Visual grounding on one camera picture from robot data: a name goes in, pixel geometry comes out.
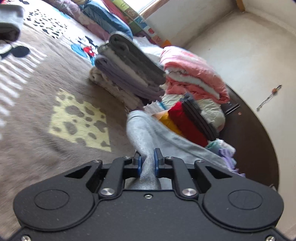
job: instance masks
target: striped pattern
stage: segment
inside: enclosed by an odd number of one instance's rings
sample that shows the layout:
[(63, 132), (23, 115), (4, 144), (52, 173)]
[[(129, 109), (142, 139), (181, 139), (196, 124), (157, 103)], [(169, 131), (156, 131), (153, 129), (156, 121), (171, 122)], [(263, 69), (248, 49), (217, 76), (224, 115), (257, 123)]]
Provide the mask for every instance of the striped pattern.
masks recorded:
[(9, 55), (0, 60), (0, 140), (3, 138), (1, 129), (6, 126), (16, 99), (20, 96), (34, 69), (47, 56), (21, 41), (17, 41), (16, 44), (28, 47), (30, 53), (24, 58)]

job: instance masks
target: window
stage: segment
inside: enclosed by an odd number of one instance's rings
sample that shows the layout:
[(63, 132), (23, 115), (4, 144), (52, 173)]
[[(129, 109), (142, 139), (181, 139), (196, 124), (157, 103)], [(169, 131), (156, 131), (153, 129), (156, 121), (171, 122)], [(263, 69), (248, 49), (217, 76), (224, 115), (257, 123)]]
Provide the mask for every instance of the window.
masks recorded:
[(124, 0), (133, 10), (140, 13), (144, 8), (146, 8), (151, 3), (157, 0)]

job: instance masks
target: dark gray folded garment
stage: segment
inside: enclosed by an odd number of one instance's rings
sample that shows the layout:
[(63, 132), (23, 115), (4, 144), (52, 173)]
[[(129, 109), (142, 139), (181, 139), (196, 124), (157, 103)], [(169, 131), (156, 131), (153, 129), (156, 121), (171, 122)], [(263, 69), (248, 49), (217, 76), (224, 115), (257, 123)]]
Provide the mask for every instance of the dark gray folded garment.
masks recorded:
[(145, 55), (126, 34), (119, 31), (112, 33), (109, 47), (148, 84), (165, 83), (165, 72), (162, 67)]
[(24, 21), (24, 8), (19, 5), (0, 4), (0, 39), (16, 41)]
[(186, 93), (184, 98), (181, 98), (180, 101), (182, 102), (182, 107), (186, 116), (194, 123), (200, 132), (204, 134), (207, 140), (216, 140), (219, 136), (218, 131), (200, 114), (201, 109), (193, 99), (192, 95)]

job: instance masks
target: red cloth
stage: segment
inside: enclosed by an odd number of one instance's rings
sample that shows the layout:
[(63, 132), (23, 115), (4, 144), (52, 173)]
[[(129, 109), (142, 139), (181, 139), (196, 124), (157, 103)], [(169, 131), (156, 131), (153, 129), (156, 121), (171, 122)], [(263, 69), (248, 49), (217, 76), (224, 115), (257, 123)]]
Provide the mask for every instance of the red cloth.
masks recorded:
[(124, 21), (128, 25), (128, 22), (124, 18), (123, 13), (115, 6), (113, 2), (111, 2), (110, 0), (102, 0), (102, 2), (105, 4), (106, 8), (109, 9), (110, 13), (119, 17), (122, 21)]
[(189, 120), (183, 111), (182, 103), (177, 102), (172, 108), (168, 110), (168, 115), (176, 126), (181, 130), (185, 138), (202, 147), (207, 145), (207, 139), (197, 129), (197, 127)]

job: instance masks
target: mouse ear print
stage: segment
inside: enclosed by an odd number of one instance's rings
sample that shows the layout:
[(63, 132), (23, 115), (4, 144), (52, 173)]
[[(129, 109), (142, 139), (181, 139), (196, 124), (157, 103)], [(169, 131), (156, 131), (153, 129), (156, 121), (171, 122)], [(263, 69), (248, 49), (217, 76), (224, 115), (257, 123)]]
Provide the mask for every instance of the mouse ear print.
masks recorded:
[(14, 57), (22, 58), (29, 54), (30, 50), (25, 46), (17, 46), (11, 50)]

